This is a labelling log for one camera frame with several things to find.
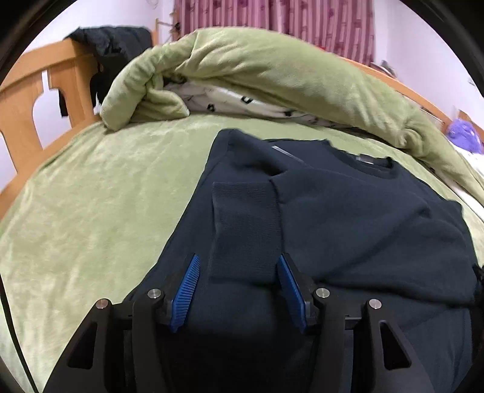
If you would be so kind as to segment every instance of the blue gripper pad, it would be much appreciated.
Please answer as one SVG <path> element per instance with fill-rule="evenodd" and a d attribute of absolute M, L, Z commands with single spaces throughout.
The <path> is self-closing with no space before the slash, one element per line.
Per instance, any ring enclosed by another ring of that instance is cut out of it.
<path fill-rule="evenodd" d="M 277 275 L 279 276 L 282 293 L 286 299 L 292 323 L 299 328 L 301 333 L 304 333 L 307 328 L 307 321 L 304 312 L 303 296 L 299 291 L 296 280 L 294 280 L 291 269 L 282 255 L 277 262 Z"/>
<path fill-rule="evenodd" d="M 177 294 L 173 298 L 171 308 L 171 321 L 169 328 L 172 333 L 176 333 L 178 328 L 185 323 L 188 308 L 192 302 L 193 293 L 197 286 L 198 277 L 200 276 L 200 259 L 194 255 L 183 279 L 178 288 Z"/>

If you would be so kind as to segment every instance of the bedding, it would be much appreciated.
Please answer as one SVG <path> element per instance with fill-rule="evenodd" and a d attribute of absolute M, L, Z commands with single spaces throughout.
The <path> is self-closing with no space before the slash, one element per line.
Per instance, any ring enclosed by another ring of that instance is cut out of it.
<path fill-rule="evenodd" d="M 373 137 L 285 120 L 190 114 L 180 96 L 163 89 L 166 78 L 218 86 L 359 127 Z M 328 139 L 353 154 L 392 157 L 463 206 L 482 266 L 484 223 L 417 159 L 442 170 L 481 203 L 482 180 L 403 100 L 335 55 L 265 30 L 199 30 L 132 61 L 103 102 L 104 122 L 48 160 L 0 223 L 1 274 L 39 387 L 94 302 L 120 302 L 155 263 L 223 128 L 262 139 Z M 0 353 L 30 391 L 1 323 Z"/>
<path fill-rule="evenodd" d="M 484 154 L 471 153 L 470 151 L 464 150 L 454 144 L 452 147 L 458 151 L 462 157 L 467 160 L 467 162 L 469 162 L 469 165 L 471 165 L 477 171 L 477 173 L 484 177 Z"/>
<path fill-rule="evenodd" d="M 165 90 L 176 93 L 190 113 L 246 115 L 266 119 L 286 119 L 300 124 L 331 128 L 352 128 L 347 124 L 337 124 L 291 108 L 266 104 L 218 86 L 200 85 L 193 81 L 186 81 L 169 83 L 165 86 Z"/>

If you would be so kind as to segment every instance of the black jacket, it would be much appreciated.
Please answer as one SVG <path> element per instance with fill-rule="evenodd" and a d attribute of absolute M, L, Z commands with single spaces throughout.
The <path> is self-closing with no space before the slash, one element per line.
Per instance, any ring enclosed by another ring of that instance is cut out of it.
<path fill-rule="evenodd" d="M 143 27 L 105 26 L 93 29 L 77 29 L 68 38 L 87 45 L 98 62 L 98 72 L 90 83 L 92 106 L 96 96 L 100 103 L 106 97 L 114 78 L 132 59 L 151 48 L 151 33 Z M 62 116 L 67 116 L 64 97 L 59 92 Z"/>

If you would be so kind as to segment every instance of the cable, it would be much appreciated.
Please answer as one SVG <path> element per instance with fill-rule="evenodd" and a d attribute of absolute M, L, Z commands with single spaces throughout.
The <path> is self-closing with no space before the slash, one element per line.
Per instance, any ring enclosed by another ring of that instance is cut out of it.
<path fill-rule="evenodd" d="M 25 374 L 27 375 L 27 379 L 30 382 L 30 385 L 34 391 L 34 393 L 39 393 L 37 386 L 32 378 L 32 374 L 30 373 L 29 366 L 25 360 L 24 354 L 22 352 L 22 348 L 20 347 L 20 343 L 18 342 L 17 333 L 15 333 L 14 321 L 12 319 L 12 313 L 10 312 L 10 306 L 8 304 L 7 293 L 5 292 L 5 287 L 3 286 L 3 280 L 0 274 L 0 300 L 1 305 L 3 307 L 3 313 L 5 314 L 5 320 L 7 321 L 8 331 L 10 333 L 10 337 L 14 343 L 15 350 L 17 351 L 18 358 L 20 359 L 20 363 L 22 363 L 22 367 L 24 368 Z"/>

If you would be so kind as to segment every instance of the metal screw head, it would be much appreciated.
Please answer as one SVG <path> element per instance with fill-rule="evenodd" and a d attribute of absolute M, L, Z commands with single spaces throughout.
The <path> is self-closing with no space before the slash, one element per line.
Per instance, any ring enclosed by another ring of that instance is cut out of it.
<path fill-rule="evenodd" d="M 150 299 L 157 299 L 161 296 L 161 291 L 158 288 L 150 289 L 147 293 Z"/>
<path fill-rule="evenodd" d="M 371 308 L 374 308 L 375 310 L 378 310 L 381 308 L 381 302 L 378 299 L 370 299 L 368 302 Z"/>
<path fill-rule="evenodd" d="M 109 304 L 109 301 L 107 299 L 99 299 L 96 302 L 96 308 L 99 308 L 100 310 L 102 310 L 103 308 L 106 308 L 108 304 Z"/>
<path fill-rule="evenodd" d="M 318 288 L 316 289 L 316 296 L 319 298 L 328 298 L 330 295 L 330 292 L 326 288 Z"/>

